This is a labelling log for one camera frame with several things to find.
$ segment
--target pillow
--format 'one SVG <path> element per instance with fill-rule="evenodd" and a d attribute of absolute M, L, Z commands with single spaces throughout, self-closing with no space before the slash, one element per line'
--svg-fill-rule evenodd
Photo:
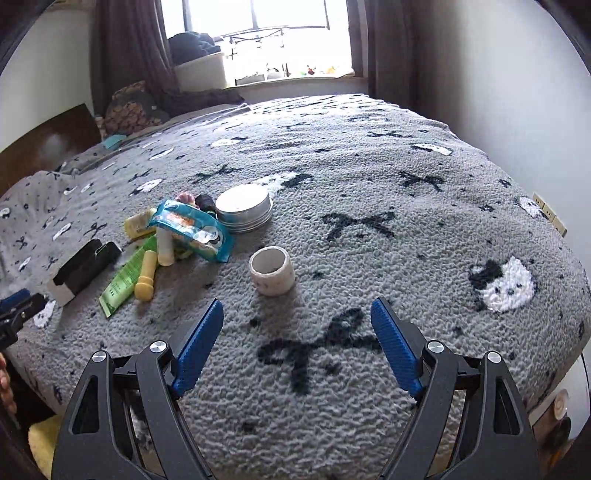
<path fill-rule="evenodd" d="M 105 115 L 105 130 L 109 135 L 131 135 L 168 120 L 170 115 L 158 109 L 154 98 L 145 91 L 145 82 L 141 81 L 113 94 Z"/>

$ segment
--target white storage box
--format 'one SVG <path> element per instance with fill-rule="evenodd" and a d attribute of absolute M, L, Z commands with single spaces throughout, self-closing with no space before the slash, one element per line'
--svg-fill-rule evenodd
<path fill-rule="evenodd" d="M 174 68 L 181 92 L 202 92 L 212 88 L 226 88 L 226 71 L 222 51 L 200 59 L 182 63 Z"/>

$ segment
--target round metal tin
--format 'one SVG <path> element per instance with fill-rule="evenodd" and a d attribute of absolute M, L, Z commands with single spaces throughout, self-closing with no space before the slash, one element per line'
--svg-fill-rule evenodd
<path fill-rule="evenodd" d="M 271 218 L 272 208 L 267 188 L 253 183 L 226 190 L 216 200 L 218 221 L 234 233 L 260 227 Z"/>

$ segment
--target yellow tube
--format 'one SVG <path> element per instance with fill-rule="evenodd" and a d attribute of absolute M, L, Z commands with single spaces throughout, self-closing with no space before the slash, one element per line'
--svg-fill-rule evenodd
<path fill-rule="evenodd" d="M 124 222 L 124 229 L 127 236 L 132 240 L 139 238 L 144 235 L 148 235 L 149 233 L 154 233 L 156 231 L 155 226 L 148 226 L 148 223 L 152 219 L 152 215 L 156 213 L 155 208 L 150 208 L 145 212 L 138 213 L 133 217 L 129 217 Z"/>
<path fill-rule="evenodd" d="M 138 282 L 135 284 L 135 298 L 141 301 L 150 301 L 154 296 L 154 272 L 158 254 L 153 250 L 144 253 L 142 271 L 139 274 Z"/>

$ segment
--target window bar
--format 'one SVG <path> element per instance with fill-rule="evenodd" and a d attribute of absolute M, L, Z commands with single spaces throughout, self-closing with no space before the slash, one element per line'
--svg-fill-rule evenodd
<path fill-rule="evenodd" d="M 329 11 L 326 8 L 326 0 L 324 0 L 324 16 L 326 17 L 326 30 L 330 30 Z"/>
<path fill-rule="evenodd" d="M 256 21 L 255 0 L 251 0 L 251 15 L 252 15 L 252 28 L 253 28 L 253 30 L 257 30 L 258 29 L 258 22 Z"/>
<path fill-rule="evenodd" d="M 191 22 L 191 8 L 189 6 L 189 0 L 183 0 L 183 22 L 185 26 L 185 32 L 193 31 L 193 23 Z"/>

